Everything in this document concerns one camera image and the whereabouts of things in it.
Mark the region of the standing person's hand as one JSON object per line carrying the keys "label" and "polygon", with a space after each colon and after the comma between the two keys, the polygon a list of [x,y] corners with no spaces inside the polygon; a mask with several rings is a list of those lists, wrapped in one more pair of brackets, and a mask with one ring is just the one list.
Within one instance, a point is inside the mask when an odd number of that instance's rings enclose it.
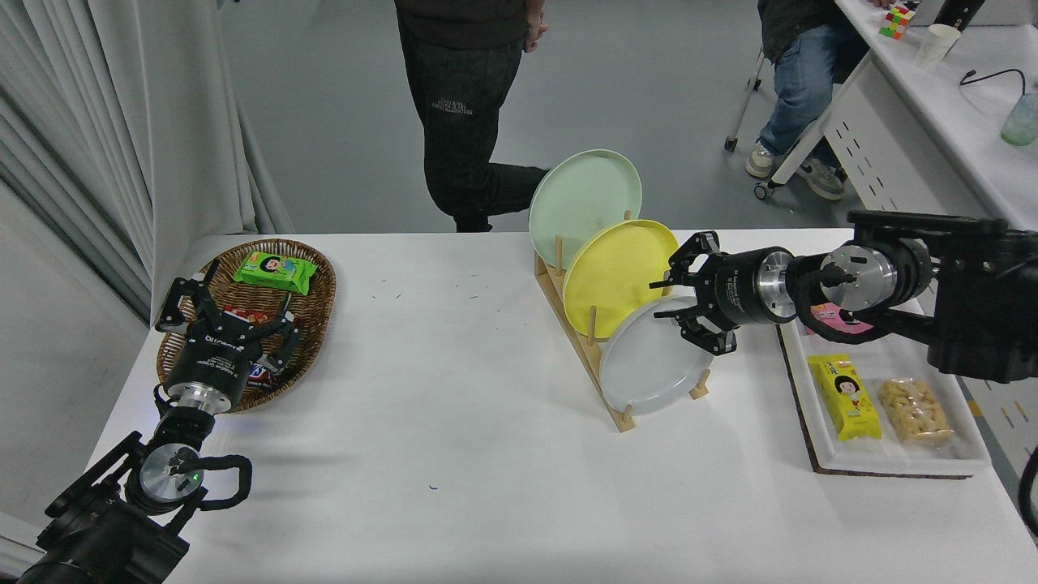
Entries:
{"label": "standing person's hand", "polygon": [[541,38],[544,36],[545,32],[549,29],[548,23],[544,21],[545,18],[545,1],[544,0],[524,0],[524,15],[527,25],[526,36],[524,40],[524,52],[531,53],[535,48],[540,44]]}

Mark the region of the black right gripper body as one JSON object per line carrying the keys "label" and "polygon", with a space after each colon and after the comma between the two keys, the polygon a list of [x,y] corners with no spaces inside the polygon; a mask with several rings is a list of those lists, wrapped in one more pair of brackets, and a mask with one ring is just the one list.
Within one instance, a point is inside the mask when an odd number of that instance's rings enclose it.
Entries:
{"label": "black right gripper body", "polygon": [[763,322],[763,303],[757,294],[757,270],[762,252],[708,255],[700,274],[705,288],[698,298],[706,303],[706,318],[723,330]]}

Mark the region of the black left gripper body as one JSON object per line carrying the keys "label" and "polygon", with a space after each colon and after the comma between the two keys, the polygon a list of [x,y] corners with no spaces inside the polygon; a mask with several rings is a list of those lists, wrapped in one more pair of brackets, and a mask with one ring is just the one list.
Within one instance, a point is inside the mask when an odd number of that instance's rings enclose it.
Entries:
{"label": "black left gripper body", "polygon": [[167,376],[168,396],[179,404],[239,404],[256,359],[260,340],[245,341],[245,319],[197,319],[187,328],[187,341]]}

